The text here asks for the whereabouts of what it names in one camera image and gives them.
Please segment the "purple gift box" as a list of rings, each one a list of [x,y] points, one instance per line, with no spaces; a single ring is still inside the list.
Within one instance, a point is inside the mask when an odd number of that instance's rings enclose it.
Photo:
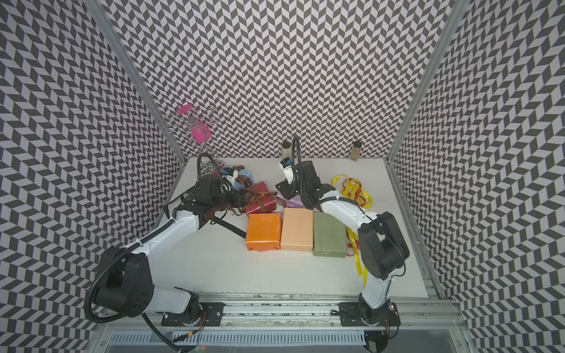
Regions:
[[[276,195],[277,202],[286,208],[305,208],[300,195],[286,199],[281,193]]]

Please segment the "blue gift box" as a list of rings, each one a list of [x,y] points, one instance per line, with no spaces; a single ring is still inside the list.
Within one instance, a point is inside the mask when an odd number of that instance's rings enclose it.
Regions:
[[[244,166],[226,166],[222,170],[223,174],[232,174],[236,177],[235,190],[244,190],[254,184],[252,174]]]

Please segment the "black ribbon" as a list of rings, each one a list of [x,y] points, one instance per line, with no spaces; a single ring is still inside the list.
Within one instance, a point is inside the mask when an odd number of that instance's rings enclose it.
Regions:
[[[247,232],[224,220],[228,210],[232,210],[231,196],[229,192],[226,197],[212,197],[211,204],[197,202],[198,184],[183,191],[178,197],[170,200],[163,206],[164,217],[174,218],[180,211],[188,211],[197,217],[198,229],[206,224],[217,224],[235,233],[241,238],[247,237]]]

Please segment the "yellow ribbon of peach box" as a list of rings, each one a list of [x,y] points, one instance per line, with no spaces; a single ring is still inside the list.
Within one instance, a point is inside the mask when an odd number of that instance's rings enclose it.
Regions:
[[[340,174],[332,179],[331,185],[341,195],[357,202],[363,209],[369,210],[372,207],[373,199],[370,194],[363,189],[358,179]]]

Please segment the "red gift box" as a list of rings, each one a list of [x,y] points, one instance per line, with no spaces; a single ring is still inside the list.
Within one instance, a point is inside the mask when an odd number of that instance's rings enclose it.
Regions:
[[[277,209],[276,194],[269,191],[265,182],[259,182],[245,189],[249,197],[244,213],[272,213]]]

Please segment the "peach gift box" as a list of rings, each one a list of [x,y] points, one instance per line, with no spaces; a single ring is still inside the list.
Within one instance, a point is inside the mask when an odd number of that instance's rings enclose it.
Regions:
[[[282,219],[281,249],[311,252],[313,250],[313,211],[286,208]]]

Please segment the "green gift box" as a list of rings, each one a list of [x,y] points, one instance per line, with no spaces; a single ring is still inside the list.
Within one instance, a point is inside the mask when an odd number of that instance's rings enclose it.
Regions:
[[[340,220],[326,213],[313,214],[313,255],[347,257],[347,231]]]

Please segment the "orange gift box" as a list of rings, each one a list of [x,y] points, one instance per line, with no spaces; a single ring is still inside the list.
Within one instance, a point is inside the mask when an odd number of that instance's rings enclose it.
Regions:
[[[249,215],[246,246],[249,251],[281,249],[282,218],[278,213]]]

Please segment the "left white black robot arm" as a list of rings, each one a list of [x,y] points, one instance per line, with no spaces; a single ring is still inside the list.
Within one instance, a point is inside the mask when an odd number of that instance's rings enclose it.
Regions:
[[[85,297],[86,319],[102,324],[156,312],[180,315],[193,323],[200,317],[197,294],[182,288],[157,287],[152,270],[179,242],[208,222],[244,238],[243,230],[216,217],[216,213],[241,209],[249,197],[246,191],[236,190],[227,178],[211,174],[201,176],[179,200],[163,226],[125,247],[111,247],[102,254]]]

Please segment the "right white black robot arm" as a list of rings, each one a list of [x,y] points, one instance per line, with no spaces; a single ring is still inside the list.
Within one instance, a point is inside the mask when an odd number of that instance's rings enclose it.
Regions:
[[[395,217],[389,212],[376,214],[364,210],[357,201],[322,183],[310,161],[294,162],[285,158],[279,162],[279,168],[285,180],[276,184],[276,188],[284,198],[300,196],[307,209],[331,215],[358,237],[360,261],[368,275],[354,313],[339,310],[345,323],[352,324],[357,316],[367,326],[400,326],[397,306],[388,293],[396,272],[406,270],[410,251]]]

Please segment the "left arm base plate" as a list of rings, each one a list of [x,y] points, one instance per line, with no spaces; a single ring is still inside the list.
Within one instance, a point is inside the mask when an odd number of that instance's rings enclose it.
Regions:
[[[191,304],[184,313],[165,313],[162,327],[219,327],[224,314],[225,303],[201,302]]]

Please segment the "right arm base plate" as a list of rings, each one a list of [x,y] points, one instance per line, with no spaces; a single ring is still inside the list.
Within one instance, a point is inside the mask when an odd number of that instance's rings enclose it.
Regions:
[[[376,309],[360,302],[340,302],[338,312],[343,327],[399,327],[400,314],[393,302],[385,302]]]

